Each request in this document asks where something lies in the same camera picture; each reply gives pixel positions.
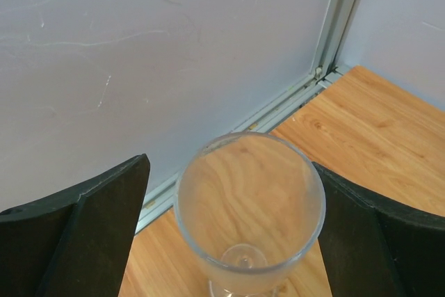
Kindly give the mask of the clear wine glass front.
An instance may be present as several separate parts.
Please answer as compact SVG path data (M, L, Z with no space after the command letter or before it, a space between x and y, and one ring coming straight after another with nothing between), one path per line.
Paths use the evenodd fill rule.
M321 177L294 145L234 132L181 172L174 213L211 296L275 296L325 220Z

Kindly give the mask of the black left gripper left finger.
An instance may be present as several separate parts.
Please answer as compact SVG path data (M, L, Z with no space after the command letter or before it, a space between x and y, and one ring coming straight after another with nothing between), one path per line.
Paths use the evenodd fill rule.
M145 154L1 212L2 296L117 296L149 179Z

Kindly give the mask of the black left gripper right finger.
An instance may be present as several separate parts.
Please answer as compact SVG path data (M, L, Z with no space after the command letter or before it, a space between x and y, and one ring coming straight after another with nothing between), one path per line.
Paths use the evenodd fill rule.
M355 184L319 163L318 238L333 296L443 296L444 217Z

